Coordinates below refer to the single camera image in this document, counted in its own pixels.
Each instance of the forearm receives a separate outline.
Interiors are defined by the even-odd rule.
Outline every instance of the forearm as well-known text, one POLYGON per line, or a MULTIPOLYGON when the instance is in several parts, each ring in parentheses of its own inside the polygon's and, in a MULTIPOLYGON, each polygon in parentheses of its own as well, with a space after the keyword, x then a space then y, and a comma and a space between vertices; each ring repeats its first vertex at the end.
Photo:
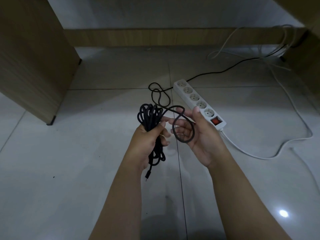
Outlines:
POLYGON ((140 239, 141 173, 122 161, 89 240, 140 239))
POLYGON ((229 239, 290 239, 229 152, 216 159, 209 172, 229 239))

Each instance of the person's left arm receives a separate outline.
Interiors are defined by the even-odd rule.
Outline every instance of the person's left arm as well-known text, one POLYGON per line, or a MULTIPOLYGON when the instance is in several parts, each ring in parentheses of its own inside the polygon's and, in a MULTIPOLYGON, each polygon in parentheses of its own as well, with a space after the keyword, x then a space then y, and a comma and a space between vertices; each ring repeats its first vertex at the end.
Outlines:
MULTIPOLYGON (((134 132, 89 240, 140 239, 141 174, 160 133, 170 136, 165 124, 161 122, 149 132, 140 125, 134 132)), ((169 144, 163 136, 161 143, 169 144)))

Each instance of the power strip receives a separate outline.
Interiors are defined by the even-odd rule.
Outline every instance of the power strip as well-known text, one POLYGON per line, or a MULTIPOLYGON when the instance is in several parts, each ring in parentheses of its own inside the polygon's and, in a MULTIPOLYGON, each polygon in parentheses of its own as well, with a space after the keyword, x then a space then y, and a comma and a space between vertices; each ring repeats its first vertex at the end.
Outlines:
POLYGON ((193 109, 195 106, 200 108, 204 118, 221 131, 227 124, 221 116, 186 82, 181 79, 173 84, 173 89, 193 109))

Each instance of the person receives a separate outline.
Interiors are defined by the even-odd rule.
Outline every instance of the person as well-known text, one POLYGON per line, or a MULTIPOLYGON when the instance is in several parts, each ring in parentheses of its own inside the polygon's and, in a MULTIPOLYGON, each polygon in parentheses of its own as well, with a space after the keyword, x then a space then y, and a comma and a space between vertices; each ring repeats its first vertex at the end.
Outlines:
MULTIPOLYGON (((177 108, 177 111, 181 113, 182 109, 177 108)), ((202 116, 199 107, 186 110, 184 114, 195 122, 194 138, 188 145, 209 170, 227 239, 290 239, 254 191, 219 132, 202 116)), ((170 134, 165 124, 173 121, 162 117, 162 122, 149 132, 142 125, 136 129, 89 240, 140 239, 142 171, 148 166, 148 155, 160 134, 162 145, 168 145, 165 137, 170 134)), ((179 137, 183 140, 190 138, 191 127, 186 120, 177 120, 176 126, 179 137)))

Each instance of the wooden plank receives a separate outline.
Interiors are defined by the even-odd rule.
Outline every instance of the wooden plank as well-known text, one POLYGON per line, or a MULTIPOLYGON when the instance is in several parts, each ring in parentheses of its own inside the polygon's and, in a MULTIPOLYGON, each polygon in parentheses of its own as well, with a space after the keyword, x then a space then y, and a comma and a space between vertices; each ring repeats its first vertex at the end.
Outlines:
MULTIPOLYGON (((65 29, 64 34, 74 47, 221 45, 235 28, 210 29, 65 29)), ((290 28, 286 43, 293 32, 290 28)), ((297 29, 297 40, 305 32, 297 29)), ((282 28, 241 28, 230 38, 227 46, 279 44, 282 28)))
POLYGON ((274 0, 320 37, 320 0, 274 0))
POLYGON ((0 0, 0 92, 49 124, 80 60, 47 0, 0 0))
POLYGON ((320 102, 320 39, 310 33, 300 46, 289 49, 284 57, 320 102))

